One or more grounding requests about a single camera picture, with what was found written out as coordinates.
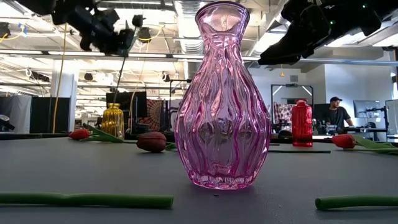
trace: cap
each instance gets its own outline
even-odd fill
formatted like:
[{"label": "cap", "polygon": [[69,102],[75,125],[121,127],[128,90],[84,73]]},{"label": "cap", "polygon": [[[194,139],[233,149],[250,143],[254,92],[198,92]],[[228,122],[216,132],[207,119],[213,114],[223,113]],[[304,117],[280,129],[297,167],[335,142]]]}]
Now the cap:
[{"label": "cap", "polygon": [[338,98],[337,96],[330,98],[330,102],[337,101],[337,100],[343,101],[342,99]]}]

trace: gray table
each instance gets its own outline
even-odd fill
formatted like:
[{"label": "gray table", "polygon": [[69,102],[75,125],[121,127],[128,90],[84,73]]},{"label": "gray table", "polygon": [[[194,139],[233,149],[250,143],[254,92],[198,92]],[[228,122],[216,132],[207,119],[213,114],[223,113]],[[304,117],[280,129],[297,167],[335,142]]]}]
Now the gray table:
[{"label": "gray table", "polygon": [[313,202],[331,195],[398,196],[397,170],[394,156],[270,153],[253,186],[218,191],[191,184],[177,152],[67,138],[0,141],[0,191],[175,196],[173,210],[0,207],[0,223],[398,223],[393,208],[321,212]]}]

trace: red tulip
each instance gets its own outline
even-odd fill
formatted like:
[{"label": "red tulip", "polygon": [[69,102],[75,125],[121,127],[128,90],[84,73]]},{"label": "red tulip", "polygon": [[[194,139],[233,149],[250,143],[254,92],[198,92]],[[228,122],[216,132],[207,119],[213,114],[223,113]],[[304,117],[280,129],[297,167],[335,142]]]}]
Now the red tulip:
[{"label": "red tulip", "polygon": [[90,132],[87,129],[79,129],[69,134],[69,137],[73,140],[82,140],[90,136]]},{"label": "red tulip", "polygon": [[149,132],[137,136],[137,147],[148,152],[162,152],[166,148],[166,137],[159,132]]},{"label": "red tulip", "polygon": [[339,134],[334,136],[331,141],[335,143],[337,147],[342,147],[343,149],[352,149],[355,147],[355,139],[350,134]]}]

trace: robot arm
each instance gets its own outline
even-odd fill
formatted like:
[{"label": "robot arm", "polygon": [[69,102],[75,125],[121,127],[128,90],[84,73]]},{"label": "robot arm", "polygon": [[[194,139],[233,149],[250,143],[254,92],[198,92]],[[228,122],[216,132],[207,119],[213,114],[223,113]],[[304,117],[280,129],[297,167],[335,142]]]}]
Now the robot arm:
[{"label": "robot arm", "polygon": [[258,62],[292,65],[352,30],[372,34],[397,9],[398,1],[389,0],[323,0],[319,6],[307,0],[289,0],[281,12],[290,22],[289,29],[261,54]]},{"label": "robot arm", "polygon": [[[80,47],[91,51],[93,44],[100,52],[107,55],[127,57],[134,40],[134,30],[126,28],[119,33],[113,25],[120,18],[114,9],[100,11],[95,0],[17,0],[20,4],[42,16],[51,14],[53,23],[69,23],[82,37]],[[132,23],[142,26],[143,17],[135,15]]]}]

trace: black shirt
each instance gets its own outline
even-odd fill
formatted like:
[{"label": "black shirt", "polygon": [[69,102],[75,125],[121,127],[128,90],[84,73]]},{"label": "black shirt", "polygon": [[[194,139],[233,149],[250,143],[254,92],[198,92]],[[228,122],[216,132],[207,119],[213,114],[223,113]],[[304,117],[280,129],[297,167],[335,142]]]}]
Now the black shirt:
[{"label": "black shirt", "polygon": [[329,109],[325,114],[325,121],[337,125],[339,128],[344,128],[344,121],[348,119],[351,119],[351,117],[342,106],[338,107],[337,110]]}]

